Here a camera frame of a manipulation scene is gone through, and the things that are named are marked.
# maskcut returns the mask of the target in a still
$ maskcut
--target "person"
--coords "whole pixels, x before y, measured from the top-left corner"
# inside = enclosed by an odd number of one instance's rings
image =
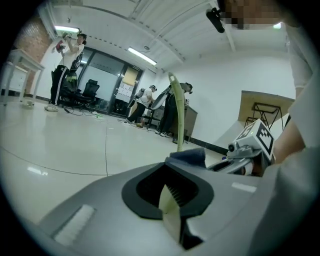
[[[308,147],[318,147],[320,93],[319,55],[306,31],[294,16],[275,0],[250,0],[245,6],[236,0],[218,0],[225,20],[242,29],[245,24],[285,24],[289,38],[289,59],[295,86],[295,102],[289,109],[289,120],[274,144],[274,163],[282,163],[289,155]]]
[[[152,98],[152,93],[154,93],[155,90],[156,87],[154,85],[151,85],[149,88],[144,90],[143,95],[136,101],[137,106],[135,111],[126,119],[128,123],[137,122],[138,117],[141,117],[145,112],[145,109],[155,101]]]
[[[69,50],[67,50],[65,53],[63,52],[63,50],[59,51],[62,55],[62,60],[60,61],[59,65],[56,67],[53,73],[50,104],[44,107],[46,111],[58,111],[57,103],[59,99],[61,85],[63,84],[66,75],[69,73],[72,63],[84,50],[85,45],[87,43],[86,39],[86,34],[79,33],[77,35],[76,43],[72,45],[71,39],[69,37],[65,37],[65,41],[69,46]]]
[[[184,93],[192,93],[193,86],[190,83],[180,83],[181,88]],[[169,137],[169,129],[171,128],[174,118],[177,115],[177,105],[176,105],[176,98],[174,94],[174,89],[169,86],[168,96],[165,99],[165,105],[164,105],[164,112],[163,117],[160,121],[160,124],[157,128],[157,131],[155,134],[160,135],[161,137]],[[187,100],[184,98],[184,105],[186,106]]]

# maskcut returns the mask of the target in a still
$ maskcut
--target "green flexible tube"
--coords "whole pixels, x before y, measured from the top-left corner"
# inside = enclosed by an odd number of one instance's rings
[[[170,84],[173,88],[176,108],[178,112],[178,147],[177,152],[182,151],[182,145],[184,143],[184,130],[185,130],[185,97],[181,85],[176,76],[168,73]]]

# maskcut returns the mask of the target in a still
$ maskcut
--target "red brick wall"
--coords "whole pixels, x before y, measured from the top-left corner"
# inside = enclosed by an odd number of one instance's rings
[[[39,63],[52,43],[44,24],[38,15],[33,16],[21,29],[14,46],[23,49]],[[30,93],[34,81],[35,72],[31,71],[25,87],[26,93]]]

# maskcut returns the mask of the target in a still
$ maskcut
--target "white ceiling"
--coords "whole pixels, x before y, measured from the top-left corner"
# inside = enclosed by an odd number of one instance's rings
[[[78,27],[87,46],[142,69],[168,70],[186,60],[232,51],[286,51],[285,29],[218,33],[206,17],[210,0],[51,0],[55,25]],[[145,52],[144,46],[150,47]],[[157,62],[128,52],[132,47]]]

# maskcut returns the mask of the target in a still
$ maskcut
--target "white cabinet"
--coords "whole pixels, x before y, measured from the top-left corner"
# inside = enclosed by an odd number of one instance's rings
[[[7,82],[11,67],[12,67],[11,62],[6,62],[3,65],[3,70],[1,71],[2,72],[1,89],[4,89],[4,90],[6,89],[6,82]],[[21,92],[27,73],[28,73],[27,70],[24,70],[23,68],[16,66],[13,72],[13,77],[11,79],[9,89],[11,91]]]

